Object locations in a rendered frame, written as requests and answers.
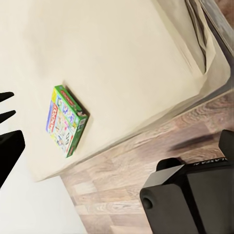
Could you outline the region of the board game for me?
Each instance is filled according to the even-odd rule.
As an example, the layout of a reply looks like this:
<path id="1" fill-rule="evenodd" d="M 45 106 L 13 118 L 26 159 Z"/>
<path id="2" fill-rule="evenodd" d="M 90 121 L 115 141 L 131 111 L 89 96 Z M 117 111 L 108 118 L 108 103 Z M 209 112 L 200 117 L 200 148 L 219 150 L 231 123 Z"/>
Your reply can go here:
<path id="1" fill-rule="evenodd" d="M 62 85 L 54 86 L 45 130 L 65 158 L 73 155 L 87 117 Z"/>

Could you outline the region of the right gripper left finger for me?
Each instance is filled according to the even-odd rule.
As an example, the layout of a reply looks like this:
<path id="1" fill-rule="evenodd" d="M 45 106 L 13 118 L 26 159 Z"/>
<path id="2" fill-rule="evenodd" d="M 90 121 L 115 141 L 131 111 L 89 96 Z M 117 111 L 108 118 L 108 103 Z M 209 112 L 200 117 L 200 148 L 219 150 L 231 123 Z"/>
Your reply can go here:
<path id="1" fill-rule="evenodd" d="M 0 188 L 25 149 L 21 130 L 0 135 Z"/>

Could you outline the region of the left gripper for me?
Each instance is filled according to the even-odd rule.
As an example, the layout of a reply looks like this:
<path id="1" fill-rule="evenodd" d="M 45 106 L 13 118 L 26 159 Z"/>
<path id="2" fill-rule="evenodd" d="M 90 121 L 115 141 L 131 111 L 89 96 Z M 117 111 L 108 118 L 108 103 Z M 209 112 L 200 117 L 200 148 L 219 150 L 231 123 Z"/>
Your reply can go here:
<path id="1" fill-rule="evenodd" d="M 0 102 L 4 101 L 4 100 L 6 100 L 6 99 L 8 99 L 8 98 L 10 98 L 12 96 L 14 96 L 13 92 L 0 93 Z M 8 118 L 12 117 L 15 114 L 16 114 L 15 110 L 0 114 L 0 124 L 3 123 L 4 121 L 6 121 Z"/>

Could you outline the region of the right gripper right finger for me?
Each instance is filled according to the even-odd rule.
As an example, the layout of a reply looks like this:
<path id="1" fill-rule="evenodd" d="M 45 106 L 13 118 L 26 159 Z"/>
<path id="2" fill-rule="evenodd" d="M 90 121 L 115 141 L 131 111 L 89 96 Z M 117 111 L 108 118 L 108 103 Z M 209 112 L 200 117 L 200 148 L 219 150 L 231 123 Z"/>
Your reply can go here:
<path id="1" fill-rule="evenodd" d="M 234 131 L 224 129 L 221 132 L 218 146 L 234 169 Z"/>

